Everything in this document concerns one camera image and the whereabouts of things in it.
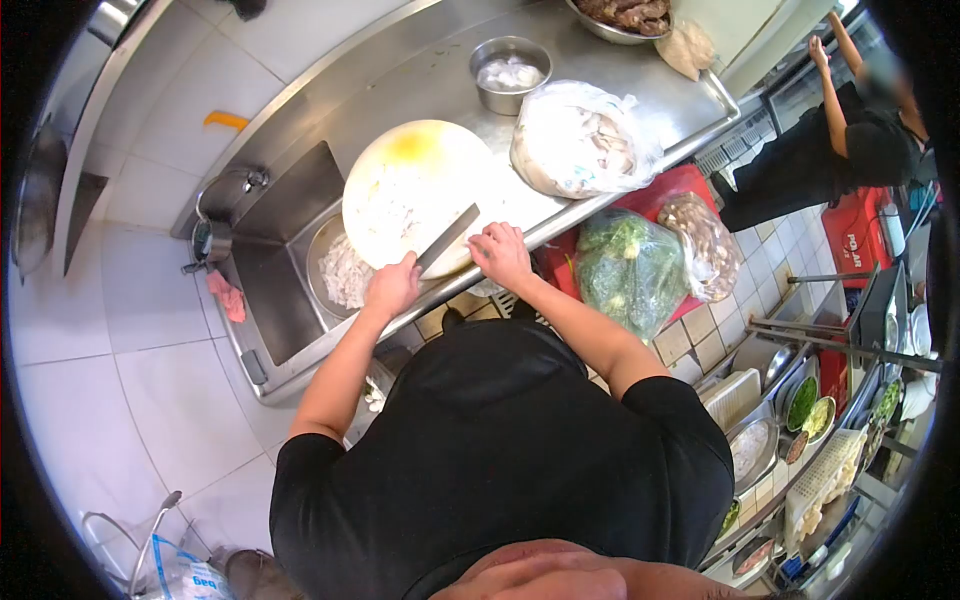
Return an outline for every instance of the cooked meat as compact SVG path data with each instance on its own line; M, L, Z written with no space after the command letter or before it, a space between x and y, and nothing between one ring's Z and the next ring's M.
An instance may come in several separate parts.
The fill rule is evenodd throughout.
M647 4L640 4L617 15L617 22L624 27L639 27L640 21L659 19L666 14L666 2L653 0Z
M640 21L638 29L640 29L640 32L645 36L662 36L670 31L670 22L666 19Z
M576 0L580 12L601 23L645 36L660 36L670 30L662 18L669 0Z

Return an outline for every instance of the woman's arm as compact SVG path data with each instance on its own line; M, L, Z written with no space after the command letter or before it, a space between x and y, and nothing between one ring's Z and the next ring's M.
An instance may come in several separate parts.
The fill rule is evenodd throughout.
M824 112L827 114L827 127L830 131L830 147L843 158L847 157L847 117L840 108L837 91L833 89L833 80L830 78L829 56L824 52L824 44L820 38L810 39L807 49L810 58L820 71L820 83L824 88Z
M469 239L470 254L483 274L536 308L603 377L613 397L621 399L645 377L670 375L633 333L535 276L519 228L491 223L483 232Z
M417 299L420 268L414 266L416 261L417 255L408 252L402 262L387 265L373 276L364 307L303 393L289 438L301 433L321 433L343 444L376 341L390 321Z
M837 46L840 49L840 54L843 55L843 60L847 62L847 66L850 67L851 72L855 76L856 72L860 69L860 65L863 64L863 59L860 58L860 53L857 52L856 46L853 45L853 40L850 39L850 34L847 33L847 28L843 26L843 21L840 20L837 13L830 11L827 15L827 20L830 22L833 34L837 38Z

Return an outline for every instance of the white cutting board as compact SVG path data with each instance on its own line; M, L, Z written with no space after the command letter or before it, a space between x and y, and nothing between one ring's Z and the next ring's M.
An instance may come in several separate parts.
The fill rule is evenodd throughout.
M466 238L503 220L493 153L475 133L446 121L411 121L376 138L357 158L344 187L344 229L375 269L423 253L476 203L480 216L424 278L447 276L470 262Z

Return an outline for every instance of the pink cloth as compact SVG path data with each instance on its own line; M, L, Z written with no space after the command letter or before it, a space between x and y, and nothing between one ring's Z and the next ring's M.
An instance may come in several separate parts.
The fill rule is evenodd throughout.
M243 292L236 289L220 275L219 271L214 271L206 276L206 287L210 294L217 297L217 300L227 311L227 318L234 323L242 323L247 320L247 309L243 305Z

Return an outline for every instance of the kitchen knife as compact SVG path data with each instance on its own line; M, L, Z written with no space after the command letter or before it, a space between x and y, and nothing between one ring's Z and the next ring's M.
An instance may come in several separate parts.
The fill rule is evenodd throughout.
M426 270L450 247L450 244L457 241L457 238L460 237L479 216L480 208L477 207L476 203L473 203L464 211L464 214L457 217L457 220L454 221L450 227L444 229L440 237L434 240L433 244L430 244L429 248L423 251L423 254L417 258L417 265L423 268L424 273L426 273Z

